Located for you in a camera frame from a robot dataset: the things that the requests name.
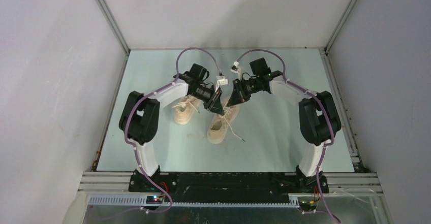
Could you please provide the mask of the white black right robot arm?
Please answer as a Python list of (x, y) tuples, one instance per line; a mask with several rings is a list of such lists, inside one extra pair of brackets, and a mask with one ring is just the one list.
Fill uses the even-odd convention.
[(264, 58), (250, 62), (250, 67), (253, 73), (250, 78), (233, 80), (228, 106), (243, 104), (261, 91), (298, 105), (300, 132), (308, 146), (297, 166), (301, 175), (296, 177), (295, 184), (299, 191), (308, 193), (316, 186), (314, 176), (321, 171), (326, 148), (334, 144), (342, 127), (332, 94), (314, 92), (292, 82), (282, 71), (272, 71)]

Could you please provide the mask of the beige sneaker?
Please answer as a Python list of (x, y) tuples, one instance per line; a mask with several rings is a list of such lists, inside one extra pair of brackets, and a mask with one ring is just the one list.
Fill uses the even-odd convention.
[(174, 109), (174, 121), (179, 125), (185, 125), (190, 122), (195, 112), (199, 113), (199, 106), (202, 101), (192, 95), (187, 95), (179, 99), (172, 106)]
[(220, 144), (225, 139), (227, 131), (230, 130), (231, 133), (238, 139), (245, 141), (242, 137), (235, 133), (232, 128), (231, 123), (236, 118), (240, 111), (240, 105), (227, 106), (229, 98), (224, 98), (222, 100), (224, 115), (215, 114), (207, 131), (207, 140), (212, 144)]

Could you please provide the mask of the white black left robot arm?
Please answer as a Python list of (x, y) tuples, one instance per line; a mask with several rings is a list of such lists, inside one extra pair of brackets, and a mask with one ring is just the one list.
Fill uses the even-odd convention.
[(156, 191), (161, 185), (160, 177), (155, 174), (159, 164), (153, 146), (161, 109), (192, 95), (202, 101), (207, 111), (224, 115), (222, 90), (218, 85), (207, 86), (204, 81), (208, 76), (206, 68), (193, 64), (189, 71), (175, 74), (171, 82), (154, 91), (147, 94), (133, 91), (128, 95), (118, 126), (125, 142), (133, 146), (137, 170), (143, 174), (141, 185), (147, 191)]

